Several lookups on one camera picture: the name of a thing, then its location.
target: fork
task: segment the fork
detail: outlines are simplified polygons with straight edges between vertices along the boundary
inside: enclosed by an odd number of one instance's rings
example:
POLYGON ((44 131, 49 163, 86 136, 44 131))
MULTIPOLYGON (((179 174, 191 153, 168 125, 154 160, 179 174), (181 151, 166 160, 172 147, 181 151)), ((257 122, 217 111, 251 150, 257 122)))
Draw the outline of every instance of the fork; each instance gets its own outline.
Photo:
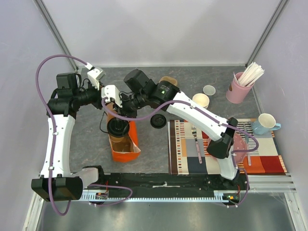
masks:
POLYGON ((199 148, 199 142, 198 142, 198 139, 197 139, 197 128, 193 124, 192 124, 192 135, 194 137, 194 141, 196 142, 196 148, 197 148, 197 152, 198 152, 199 163, 202 164, 201 152, 200 152, 200 148, 199 148))

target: blue mug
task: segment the blue mug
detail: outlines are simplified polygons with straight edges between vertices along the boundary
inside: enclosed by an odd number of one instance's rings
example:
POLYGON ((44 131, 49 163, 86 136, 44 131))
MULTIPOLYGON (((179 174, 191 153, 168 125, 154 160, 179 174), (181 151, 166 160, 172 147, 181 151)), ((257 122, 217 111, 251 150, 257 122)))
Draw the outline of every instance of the blue mug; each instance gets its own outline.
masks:
POLYGON ((264 135, 269 131, 280 129, 281 124, 276 123, 276 120, 272 115, 263 113, 252 123, 251 127, 255 134, 264 135))

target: striped placemat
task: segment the striped placemat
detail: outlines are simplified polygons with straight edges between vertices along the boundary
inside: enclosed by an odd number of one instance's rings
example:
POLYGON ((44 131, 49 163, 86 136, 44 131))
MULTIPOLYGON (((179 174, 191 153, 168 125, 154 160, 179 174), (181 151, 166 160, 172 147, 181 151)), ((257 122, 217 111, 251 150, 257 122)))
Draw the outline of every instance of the striped placemat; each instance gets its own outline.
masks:
MULTIPOLYGON (((238 119, 238 128, 244 130, 244 124, 247 131, 256 137, 259 142, 258 150, 249 153, 251 166, 248 165, 247 157, 244 158, 239 167, 244 167, 249 174, 282 174, 287 170, 284 166, 273 132, 265 135, 256 135, 253 133, 251 123, 256 119, 238 119)), ((207 153, 208 136, 197 129, 197 138, 199 141, 202 157, 202 164, 199 163, 198 154, 194 137, 192 135, 191 124, 184 120, 170 120, 168 122, 169 139, 169 173, 170 174, 220 174, 220 168, 216 158, 207 153)), ((255 147, 252 139, 249 139, 249 149, 255 147)))

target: small bowl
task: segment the small bowl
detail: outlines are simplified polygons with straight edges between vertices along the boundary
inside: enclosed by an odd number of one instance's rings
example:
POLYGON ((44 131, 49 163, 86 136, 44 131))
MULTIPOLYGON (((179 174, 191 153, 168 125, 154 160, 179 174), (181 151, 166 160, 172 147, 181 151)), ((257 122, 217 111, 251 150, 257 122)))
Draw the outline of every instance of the small bowl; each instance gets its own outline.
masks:
POLYGON ((195 94, 192 98, 192 101, 205 109, 207 109, 208 105, 210 104, 209 97, 203 93, 195 94))
POLYGON ((203 93, 205 95, 211 96, 211 95, 214 95, 216 93, 216 89, 211 85, 206 85, 203 88, 203 93))

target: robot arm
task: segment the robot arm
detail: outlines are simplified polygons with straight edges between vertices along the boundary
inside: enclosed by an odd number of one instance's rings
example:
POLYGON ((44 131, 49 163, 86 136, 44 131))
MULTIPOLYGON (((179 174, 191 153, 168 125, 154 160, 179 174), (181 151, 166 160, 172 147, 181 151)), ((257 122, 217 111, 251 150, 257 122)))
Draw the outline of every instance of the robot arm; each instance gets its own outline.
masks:
POLYGON ((145 106, 157 108, 171 100, 180 100, 189 103, 190 106, 182 103, 169 104, 163 107, 162 110, 180 116, 206 133, 211 139, 207 151, 217 159, 221 176, 229 180, 236 177, 238 169, 234 161, 234 156, 231 154, 233 151, 234 130, 221 126, 221 124, 236 126, 236 119, 231 118, 227 120, 213 114, 193 102, 173 84, 167 81, 161 81, 155 84, 138 69, 131 71, 124 78, 124 82, 132 90, 131 95, 124 93, 120 95, 115 85, 108 85, 102 91, 102 98, 107 98, 105 100, 106 103, 115 102, 115 109, 118 114, 121 116, 136 117, 137 110, 145 106), (219 123, 214 122, 203 113, 195 110, 194 107, 215 118, 219 123))
POLYGON ((83 105, 92 104, 98 109, 102 108, 101 88, 99 79, 104 75, 101 69, 93 68, 89 71, 88 88, 78 86, 75 73, 58 74, 55 94, 52 95, 48 106, 53 113, 57 131, 54 148, 53 163, 50 167, 52 140, 55 136, 52 129, 51 118, 48 119, 49 136, 46 158, 39 179, 32 179, 31 188, 46 201, 49 201, 48 177, 52 169, 52 191, 55 201, 78 200, 82 190, 91 183, 96 182, 101 167, 85 167, 76 174, 71 174, 69 168, 69 149, 73 126, 77 111, 83 105))

